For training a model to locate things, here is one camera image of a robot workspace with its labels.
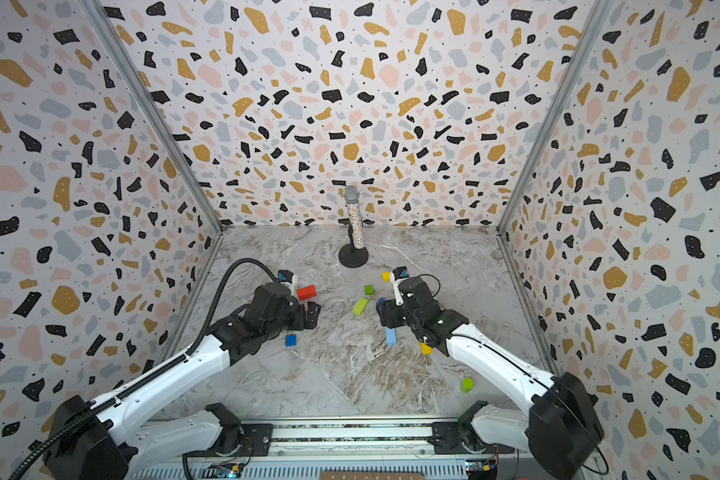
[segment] lime green block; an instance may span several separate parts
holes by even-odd
[[[361,315],[362,312],[365,310],[366,305],[368,304],[367,298],[361,298],[358,300],[357,303],[355,303],[355,308],[352,309],[352,313],[355,315]]]
[[[469,391],[474,387],[474,381],[467,377],[461,382],[461,391],[463,393],[469,393]]]

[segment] robotic arm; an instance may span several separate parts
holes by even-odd
[[[479,452],[490,443],[511,443],[529,449],[549,474],[572,478],[604,436],[581,381],[570,373],[558,378],[532,366],[491,341],[459,312],[442,310],[427,283],[411,277],[407,267],[394,269],[390,280],[394,300],[376,304],[383,326],[411,327],[420,342],[472,367],[520,408],[500,411],[487,402],[476,403],[459,419],[462,445]],[[496,416],[508,421],[497,428]]]
[[[239,260],[233,266],[240,263],[243,262]],[[265,341],[278,337],[281,331],[315,328],[321,307],[315,302],[308,302],[306,307],[298,303],[296,276],[280,270],[275,278],[267,268],[262,268],[277,281],[257,287],[250,303],[209,325],[226,279],[234,270],[230,267],[198,336],[199,343],[196,340],[152,372],[90,402],[75,396],[61,404],[44,445],[47,451],[43,460],[51,475],[57,480],[120,480],[186,452],[209,449],[227,456],[244,450],[242,440],[250,434],[219,403],[186,418],[143,425],[187,389],[246,355],[256,354]],[[77,425],[72,431],[71,423]],[[36,451],[33,454],[35,458],[39,456]],[[33,461],[23,467],[28,460],[11,478],[19,478],[26,471]]]

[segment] green cylinder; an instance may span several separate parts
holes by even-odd
[[[474,387],[474,381],[467,377],[466,379],[461,381],[461,392],[462,393],[469,393],[470,390]]]

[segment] microphone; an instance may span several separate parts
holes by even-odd
[[[362,216],[360,214],[360,190],[355,185],[344,188],[344,201],[349,214],[349,244],[338,252],[338,261],[349,268],[357,268],[368,261],[368,250],[362,239]]]

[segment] patterned backdrop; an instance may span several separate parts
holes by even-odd
[[[615,2],[507,238],[615,478],[720,480],[720,0]]]
[[[126,2],[112,25],[224,224],[501,216],[591,2]]]
[[[152,367],[211,234],[78,5],[0,2],[0,478]]]

